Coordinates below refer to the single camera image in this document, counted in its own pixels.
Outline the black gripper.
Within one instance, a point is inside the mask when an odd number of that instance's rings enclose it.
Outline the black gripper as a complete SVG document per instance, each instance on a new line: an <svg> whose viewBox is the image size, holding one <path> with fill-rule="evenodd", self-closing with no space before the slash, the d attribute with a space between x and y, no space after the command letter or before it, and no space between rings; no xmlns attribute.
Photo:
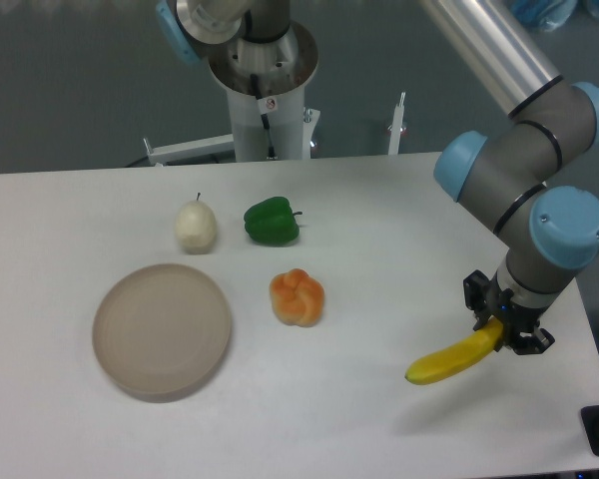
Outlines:
<svg viewBox="0 0 599 479"><path fill-rule="evenodd" d="M509 349L517 355L543 354L554 344L554 336L540 327L544 307L515 302L510 288L502 289L495 278L490 279L479 269L467 276L462 285L465 306L475 318L474 331L483 328L491 316L502 323L502 336L494 346L496 352Z"/></svg>

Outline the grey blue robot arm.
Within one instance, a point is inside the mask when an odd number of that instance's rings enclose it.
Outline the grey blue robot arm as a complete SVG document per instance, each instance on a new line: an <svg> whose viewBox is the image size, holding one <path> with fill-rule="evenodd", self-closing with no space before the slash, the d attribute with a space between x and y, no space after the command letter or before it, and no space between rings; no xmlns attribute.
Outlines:
<svg viewBox="0 0 599 479"><path fill-rule="evenodd" d="M599 200L547 181L599 142L599 88L566 83L500 1L426 1L423 10L512 121L488 139L453 140L438 158L438 184L508 253L494 276L463 283L477 330L500 320L499 342L540 354L540 325L573 277L599 251ZM156 16L186 63L207 60L229 102L242 162L310 154L303 88L318 61L315 41L286 1L161 1Z"/></svg>

